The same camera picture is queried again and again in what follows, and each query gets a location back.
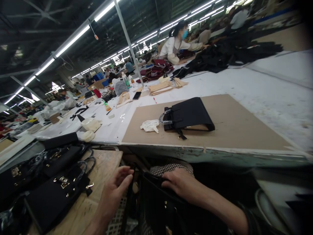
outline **brown cardboard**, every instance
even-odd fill
[[[183,130],[187,140],[178,139],[175,131],[164,131],[162,123],[157,127],[159,133],[140,129],[144,121],[159,119],[164,107],[181,101],[137,107],[123,143],[195,146],[231,149],[269,149],[289,150],[291,146],[285,139],[261,122],[230,95],[201,97],[208,114],[215,124],[215,131]]]

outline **plastic bottle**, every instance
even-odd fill
[[[107,103],[104,103],[104,107],[105,107],[106,111],[110,111],[111,110],[111,107]]]

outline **fluorescent light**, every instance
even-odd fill
[[[94,68],[94,67],[97,67],[97,65],[99,65],[99,64],[101,64],[101,62],[99,62],[96,65],[94,65],[93,67],[91,67],[91,69]]]
[[[200,22],[205,21],[205,20],[207,20],[208,18],[210,18],[210,16],[209,16],[209,17],[207,17],[207,18],[205,18],[205,19],[203,19],[203,20],[201,20]]]
[[[23,89],[24,87],[21,87],[15,94],[18,95]]]
[[[30,82],[32,81],[32,80],[34,80],[36,77],[35,76],[32,76],[25,84],[24,84],[24,86],[27,86],[28,84],[30,84]]]
[[[14,95],[14,96],[11,96],[11,98],[10,99],[8,99],[4,104],[7,104],[7,103],[9,103],[14,97],[15,97],[16,95]]]
[[[141,42],[142,40],[146,39],[147,37],[150,37],[151,35],[153,35],[153,34],[155,34],[155,33],[157,33],[157,31],[155,31],[155,32],[153,32],[153,33],[151,33],[151,34],[149,34],[148,36],[144,37],[143,39],[140,39],[139,41],[137,41],[137,43],[138,43],[138,42]]]
[[[197,11],[196,13],[191,14],[190,16],[188,16],[187,18],[185,18],[184,20],[187,20],[187,19],[189,19],[190,17],[193,17],[194,15],[199,14],[201,11],[204,11],[205,9],[207,9],[207,8],[209,8],[209,7],[211,7],[211,6],[212,6],[212,5],[208,5],[207,7],[205,7],[205,8],[203,8],[203,9]]]
[[[200,20],[202,20],[202,19],[204,19],[205,17],[208,17],[208,16],[214,14],[215,12],[217,12],[217,11],[220,10],[220,9],[222,9],[223,7],[224,7],[224,6],[222,6],[222,7],[220,7],[220,8],[217,8],[217,9],[211,11],[210,13],[206,14],[204,17],[200,18]]]
[[[156,35],[153,35],[152,37],[150,37],[150,38],[148,38],[148,39],[145,39],[145,40],[142,41],[141,43],[144,43],[145,41],[148,41],[149,39],[151,39],[151,38],[153,38],[153,37],[155,37],[155,36],[157,36],[157,34],[156,34]]]
[[[226,9],[227,9],[227,10],[228,10],[228,9],[231,9],[233,6],[236,6],[238,3],[241,3],[242,1],[243,1],[243,0],[240,0],[240,1],[236,2],[236,3],[234,3],[233,5],[227,7]]]
[[[53,61],[54,61],[54,58],[52,58],[42,69],[40,69],[40,70],[36,73],[36,76],[38,76],[38,75],[41,74],[46,68],[48,68],[48,66],[51,65]]]
[[[176,23],[177,21],[180,21],[180,20],[184,19],[184,18],[187,17],[187,16],[188,16],[188,15],[185,15],[185,16],[183,16],[182,18],[179,18],[178,20],[175,20],[174,22],[168,24],[167,26],[164,26],[163,28],[160,28],[160,30],[165,29],[166,27],[168,27],[168,26],[170,26],[170,25]]]
[[[101,19],[102,16],[104,16],[109,10],[111,10],[114,7],[114,2],[111,2],[110,5],[108,5],[102,12],[100,12],[99,15],[95,17],[95,21],[97,22],[98,20]]]
[[[215,16],[215,15],[217,15],[217,14],[219,14],[219,13],[221,13],[221,12],[223,12],[223,11],[224,11],[224,10],[221,10],[221,11],[215,13],[214,15],[212,15],[212,17]]]
[[[206,4],[204,4],[203,6],[199,7],[198,9],[195,9],[195,10],[192,11],[191,13],[193,14],[193,13],[195,13],[197,10],[200,10],[202,7],[205,7],[206,5],[209,5],[209,4],[211,4],[212,2],[215,2],[215,1],[216,1],[216,0],[210,1],[210,2],[208,2],[208,3],[206,3]]]
[[[106,58],[105,60],[111,59],[111,58],[112,58],[113,56],[115,56],[115,55],[117,55],[117,53],[115,53],[114,55],[111,55],[110,57]]]
[[[122,52],[123,50],[126,50],[127,48],[129,48],[129,47],[125,47],[124,49],[120,50],[118,53]]]
[[[163,33],[163,32],[165,32],[166,30],[169,30],[170,28],[174,27],[175,25],[178,25],[178,23],[172,25],[171,27],[168,27],[167,29],[164,29],[164,30],[160,31],[160,33]]]
[[[76,42],[77,39],[79,39],[84,33],[86,33],[89,28],[90,26],[87,25],[82,31],[80,31],[80,33],[77,34],[76,37],[74,37],[68,44],[65,45],[65,47],[63,47],[62,50],[60,50],[58,54],[56,54],[56,57],[59,57],[64,51],[66,51],[66,49],[69,48],[74,42]]]

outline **handbag handle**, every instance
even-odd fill
[[[159,121],[160,121],[161,123],[163,123],[164,125],[173,124],[173,121],[169,121],[169,120],[168,120],[168,121],[164,121],[164,120],[162,120],[163,116],[164,116],[165,114],[170,113],[170,112],[171,112],[170,109],[166,110],[164,113],[161,114],[161,116],[160,116],[160,118],[159,118]]]

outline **plastic bag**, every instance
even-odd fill
[[[76,107],[76,100],[74,98],[68,98],[66,101],[65,101],[65,105],[64,105],[64,109],[65,110],[69,110],[70,108],[74,108]]]
[[[129,89],[127,88],[124,81],[119,81],[115,84],[114,90],[117,96],[120,96],[124,91],[129,92]]]

